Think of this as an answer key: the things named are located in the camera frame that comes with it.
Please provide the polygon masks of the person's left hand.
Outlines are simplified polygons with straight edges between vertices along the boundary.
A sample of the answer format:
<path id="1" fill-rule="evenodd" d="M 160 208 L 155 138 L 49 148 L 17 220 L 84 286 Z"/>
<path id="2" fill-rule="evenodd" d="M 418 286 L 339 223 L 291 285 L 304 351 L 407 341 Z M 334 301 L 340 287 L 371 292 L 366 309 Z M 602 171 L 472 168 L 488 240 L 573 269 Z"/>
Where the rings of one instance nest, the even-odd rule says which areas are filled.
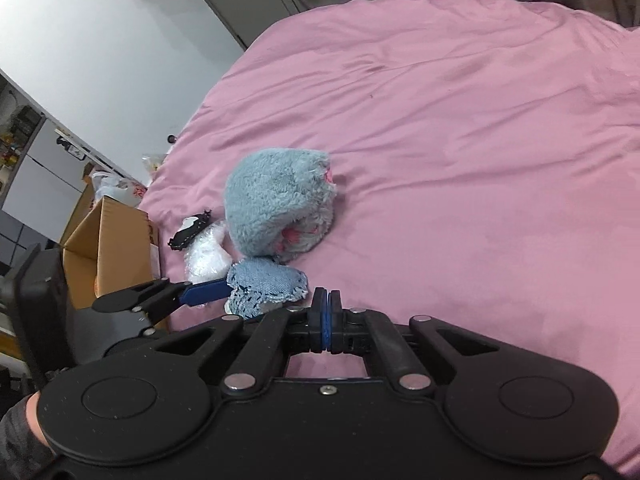
<path id="1" fill-rule="evenodd" d="M 54 459 L 37 418 L 40 393 L 26 396 L 1 419 L 2 479 L 30 479 Z"/>

